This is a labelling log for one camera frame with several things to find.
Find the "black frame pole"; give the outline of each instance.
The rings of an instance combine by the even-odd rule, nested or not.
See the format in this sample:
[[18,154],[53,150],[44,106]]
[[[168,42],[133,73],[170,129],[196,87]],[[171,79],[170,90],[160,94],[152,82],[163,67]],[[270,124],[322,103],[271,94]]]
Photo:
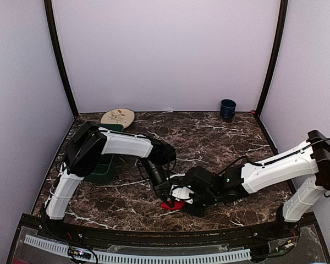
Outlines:
[[266,98],[268,96],[271,80],[273,78],[277,57],[279,55],[281,39],[282,39],[283,31],[284,31],[284,25],[285,25],[286,13],[287,13],[287,4],[288,4],[288,0],[281,0],[281,2],[280,2],[280,11],[279,11],[279,17],[277,20],[273,49],[271,52],[269,66],[268,66],[268,70],[267,70],[267,73],[265,76],[265,81],[263,84],[262,92],[260,94],[257,109],[255,111],[258,116],[260,116],[263,111],[263,107],[264,107]]
[[57,35],[56,24],[55,24],[55,19],[54,19],[53,5],[52,5],[51,0],[44,0],[44,5],[45,5],[46,18],[48,21],[50,38],[51,38],[51,42],[52,42],[54,53],[55,53],[55,59],[57,62],[57,67],[60,72],[61,81],[64,86],[65,93],[67,96],[67,100],[70,104],[72,114],[76,118],[79,115],[79,113],[78,113],[76,102],[73,98],[70,83],[68,81],[64,60],[62,58],[62,53],[61,53],[60,44],[59,44],[59,38]]

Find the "brown marble table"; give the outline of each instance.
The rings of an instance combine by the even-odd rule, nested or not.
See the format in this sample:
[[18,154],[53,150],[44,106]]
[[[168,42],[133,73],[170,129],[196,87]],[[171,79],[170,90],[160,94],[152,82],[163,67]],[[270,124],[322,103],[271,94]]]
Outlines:
[[[103,114],[81,114],[63,146],[88,120],[99,122]],[[217,112],[136,113],[126,132],[151,135],[172,144],[177,150],[175,171],[186,172],[203,166],[217,172],[232,160],[248,155],[254,161],[272,156],[272,151],[251,113],[237,113],[225,123]],[[54,163],[58,163],[63,148]],[[52,169],[44,182],[34,209],[42,203],[56,178]],[[65,222],[82,226],[129,231],[198,231],[249,226],[273,221],[278,206],[292,196],[286,182],[279,183],[236,201],[230,207],[208,207],[206,216],[194,217],[161,208],[161,201],[149,182],[141,179],[136,158],[120,156],[109,185],[82,182],[67,208]]]

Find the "round wooden board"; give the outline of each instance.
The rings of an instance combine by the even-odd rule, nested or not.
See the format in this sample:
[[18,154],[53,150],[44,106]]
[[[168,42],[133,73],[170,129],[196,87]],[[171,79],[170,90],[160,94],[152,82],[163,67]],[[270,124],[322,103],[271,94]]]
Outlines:
[[101,118],[102,124],[120,124],[127,128],[134,120],[134,112],[126,108],[117,108],[105,113]]

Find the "cable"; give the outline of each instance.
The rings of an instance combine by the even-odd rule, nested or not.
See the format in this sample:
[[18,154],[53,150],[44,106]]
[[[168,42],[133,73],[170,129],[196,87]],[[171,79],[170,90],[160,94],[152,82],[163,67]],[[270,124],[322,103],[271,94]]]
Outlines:
[[78,243],[74,243],[74,242],[71,242],[71,241],[67,241],[67,240],[64,240],[64,239],[61,239],[61,238],[58,238],[57,236],[55,236],[54,234],[51,233],[51,231],[49,230],[48,226],[47,226],[47,223],[46,223],[46,220],[47,220],[47,215],[46,215],[46,208],[48,207],[49,203],[50,203],[51,200],[48,200],[48,202],[46,203],[46,206],[44,206],[44,203],[42,205],[42,208],[41,208],[41,217],[42,217],[42,223],[45,227],[45,229],[48,231],[49,235],[52,236],[54,239],[58,240],[58,241],[62,241],[62,242],[65,242],[67,243],[68,245],[72,246],[76,246],[78,248],[83,248],[83,249],[86,249],[88,250],[89,252],[91,252],[94,257],[95,257],[95,264],[98,264],[99,261],[98,261],[98,256],[97,254],[95,254],[95,252],[91,249],[89,249],[88,246],[83,246],[83,245],[80,245]]
[[235,164],[237,161],[240,161],[240,160],[247,160],[250,164],[254,165],[254,166],[259,166],[259,167],[262,167],[263,165],[260,164],[260,163],[256,163],[256,162],[253,162],[251,159],[249,159],[247,156],[241,156],[237,159],[235,159],[233,162],[231,162],[229,165],[227,165],[225,167],[225,169],[223,169],[222,171],[218,172],[217,174],[218,175],[221,175],[223,174],[228,168],[232,167],[233,164]]
[[173,172],[174,168],[176,167],[177,164],[177,158],[174,160],[174,164],[172,166],[172,169],[170,170],[170,172]]
[[330,193],[328,195],[326,193],[324,193],[324,197],[325,198],[329,198],[330,197]]
[[144,177],[144,175],[142,173],[141,165],[142,165],[142,163],[141,163],[140,159],[138,159],[138,161],[137,161],[137,168],[138,168],[139,174],[141,174],[142,179],[147,182],[147,181],[150,180],[149,175],[147,174],[147,176],[148,176],[147,178]]
[[[275,257],[282,257],[282,256],[287,255],[288,253],[290,253],[293,250],[293,248],[295,248],[297,246],[297,243],[298,243],[298,241],[300,239],[301,229],[300,229],[300,223],[299,222],[298,222],[297,230],[298,230],[298,236],[296,235],[296,233],[294,232],[294,230],[291,229],[291,233],[293,234],[293,237],[294,237],[293,240],[295,241],[294,242],[294,245],[291,245],[288,248],[286,248],[286,246],[287,245],[290,245],[292,243],[292,241],[293,241],[293,240],[292,241],[289,240],[289,241],[287,241],[287,243],[285,243],[285,244],[277,247],[275,251],[269,252],[269,253],[264,254],[264,255],[261,255],[261,256],[251,256],[252,259],[262,259],[262,258],[272,259],[272,258],[275,258]],[[286,252],[284,252],[282,254],[274,255],[274,254],[276,254],[276,253],[278,253],[278,252],[280,252],[282,250],[286,250]]]
[[330,137],[329,137],[329,138],[326,138],[326,139],[318,140],[318,141],[316,141],[316,142],[314,142],[314,143],[312,143],[312,144],[309,144],[309,145],[307,145],[307,146],[305,146],[305,147],[303,147],[303,148],[301,148],[301,149],[299,149],[299,150],[296,150],[296,151],[294,151],[294,152],[292,152],[292,153],[290,153],[290,154],[287,154],[287,155],[285,155],[285,156],[283,156],[283,157],[280,157],[280,158],[274,159],[274,160],[272,160],[272,161],[269,161],[269,162],[265,163],[264,165],[266,166],[266,165],[270,165],[270,164],[273,164],[273,163],[275,163],[275,162],[281,161],[281,160],[283,160],[283,159],[285,159],[285,158],[288,158],[288,157],[290,157],[290,156],[293,156],[293,155],[295,155],[295,154],[298,154],[298,153],[300,153],[301,151],[306,150],[306,149],[308,149],[308,148],[311,147],[311,146],[314,146],[315,144],[318,144],[318,143],[321,143],[321,142],[324,142],[324,141],[330,141]]
[[272,161],[268,161],[268,162],[266,162],[266,163],[264,163],[264,164],[253,162],[253,161],[251,161],[247,156],[241,156],[241,157],[235,159],[232,163],[230,163],[230,165],[226,166],[225,169],[223,169],[222,171],[220,171],[220,172],[218,173],[218,175],[224,173],[228,168],[230,168],[233,164],[235,164],[235,163],[236,163],[237,161],[239,161],[239,160],[243,160],[243,159],[245,159],[245,160],[247,160],[250,164],[252,164],[252,165],[254,165],[254,166],[259,166],[259,167],[267,166],[267,165],[274,164],[275,162],[278,162],[278,161],[284,160],[285,158],[288,158],[288,157],[293,156],[293,155],[295,155],[295,154],[298,154],[298,153],[300,153],[301,151],[304,151],[304,150],[308,149],[309,147],[314,146],[315,144],[319,144],[319,143],[324,142],[324,141],[330,141],[330,137],[328,137],[328,138],[326,138],[326,139],[318,140],[318,141],[316,141],[316,142],[313,142],[313,143],[311,143],[311,144],[309,144],[309,145],[307,145],[307,146],[305,146],[305,147],[303,147],[303,148],[301,148],[301,149],[299,149],[299,150],[296,150],[296,151],[294,151],[294,152],[292,152],[292,153],[289,153],[289,154],[287,154],[287,155],[285,155],[285,156],[283,156],[283,157],[280,157],[280,158],[277,158],[277,159],[273,159]]

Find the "white panel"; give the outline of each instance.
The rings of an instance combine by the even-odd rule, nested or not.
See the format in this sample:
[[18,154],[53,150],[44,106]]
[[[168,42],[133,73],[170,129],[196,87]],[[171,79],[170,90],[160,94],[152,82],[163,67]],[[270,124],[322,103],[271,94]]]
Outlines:
[[[259,161],[259,163],[266,164],[275,159],[287,156],[296,150],[301,150],[309,144],[310,143],[304,141],[291,150],[285,151],[275,157],[270,157],[264,159],[263,161]],[[247,163],[242,168],[241,177],[244,179],[242,186],[249,194],[252,194],[267,186],[277,184],[285,180],[293,179],[301,175],[317,173],[317,163],[315,159],[311,158],[312,154],[313,149],[310,147],[303,152],[266,166],[258,167]]]
[[80,112],[255,109],[279,0],[54,1]]
[[[280,152],[305,140],[313,129],[330,137],[330,0],[289,1],[262,120]],[[330,251],[330,199],[312,209]]]
[[0,263],[72,121],[44,2],[0,0]]

